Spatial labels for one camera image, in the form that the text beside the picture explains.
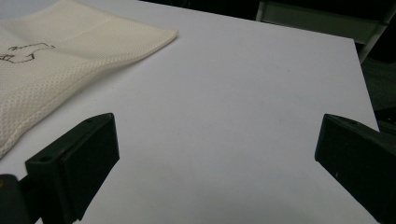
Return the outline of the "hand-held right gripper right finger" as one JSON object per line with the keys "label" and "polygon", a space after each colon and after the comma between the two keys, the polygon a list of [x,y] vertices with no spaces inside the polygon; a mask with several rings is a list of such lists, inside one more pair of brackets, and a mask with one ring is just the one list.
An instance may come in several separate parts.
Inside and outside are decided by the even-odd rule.
{"label": "hand-held right gripper right finger", "polygon": [[380,224],[396,224],[396,136],[323,116],[315,160]]}

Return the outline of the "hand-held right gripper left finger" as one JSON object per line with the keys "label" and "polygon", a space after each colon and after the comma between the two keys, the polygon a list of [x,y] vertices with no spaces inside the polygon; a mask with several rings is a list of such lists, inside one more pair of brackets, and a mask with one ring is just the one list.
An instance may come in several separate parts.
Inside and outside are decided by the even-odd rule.
{"label": "hand-held right gripper left finger", "polygon": [[119,159],[114,115],[83,120],[25,162],[31,219],[44,224],[81,220]]}

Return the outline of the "cream mesh laundry bag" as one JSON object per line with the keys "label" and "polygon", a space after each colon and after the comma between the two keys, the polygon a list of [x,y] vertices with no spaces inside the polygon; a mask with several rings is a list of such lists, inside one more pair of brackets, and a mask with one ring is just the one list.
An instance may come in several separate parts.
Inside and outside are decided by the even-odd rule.
{"label": "cream mesh laundry bag", "polygon": [[177,35],[76,0],[0,20],[0,160],[98,73],[143,60]]}

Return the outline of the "grey metal stand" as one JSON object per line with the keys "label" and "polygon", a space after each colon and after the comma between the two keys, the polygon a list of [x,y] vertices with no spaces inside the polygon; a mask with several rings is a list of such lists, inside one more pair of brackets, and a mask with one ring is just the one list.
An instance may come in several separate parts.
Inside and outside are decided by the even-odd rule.
{"label": "grey metal stand", "polygon": [[363,63],[395,15],[396,0],[261,0],[256,20],[351,38]]}

